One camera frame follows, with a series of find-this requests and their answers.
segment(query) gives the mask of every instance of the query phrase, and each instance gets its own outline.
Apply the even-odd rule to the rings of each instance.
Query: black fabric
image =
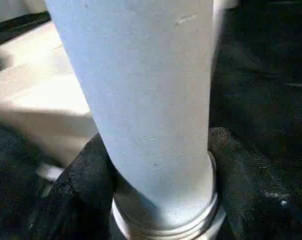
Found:
[[[230,226],[238,239],[273,239],[269,231],[283,224],[291,238],[279,239],[302,239],[283,222],[294,216],[291,225],[302,226],[302,1],[228,10],[219,46],[210,125],[233,136],[211,143]],[[283,221],[269,219],[279,213]]]
[[[220,198],[238,240],[302,240],[295,193],[260,152],[225,128],[211,128]]]
[[[99,135],[55,182],[27,239],[106,240],[116,171]]]
[[[21,221],[37,201],[40,179],[35,170],[40,162],[52,161],[24,136],[0,125],[0,239],[20,235]]]

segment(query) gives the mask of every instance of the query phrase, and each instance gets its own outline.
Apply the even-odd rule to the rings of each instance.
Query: black cloth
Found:
[[[96,135],[55,182],[27,239],[106,240],[116,171]]]
[[[245,4],[224,20],[210,125],[230,134],[210,144],[230,226],[237,239],[302,239],[302,1]]]

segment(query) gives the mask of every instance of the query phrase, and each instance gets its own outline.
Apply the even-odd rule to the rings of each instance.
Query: white surface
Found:
[[[207,160],[213,2],[46,3],[113,163],[147,199],[131,200],[148,211],[135,220],[151,228],[191,221],[215,184]]]
[[[52,22],[0,46],[0,122],[67,166],[97,133]]]

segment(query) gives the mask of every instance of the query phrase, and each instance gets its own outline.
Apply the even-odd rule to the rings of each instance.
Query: white cylinder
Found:
[[[120,186],[118,207],[151,229],[193,221],[215,191],[207,158],[212,1],[46,3],[109,156],[129,183]]]

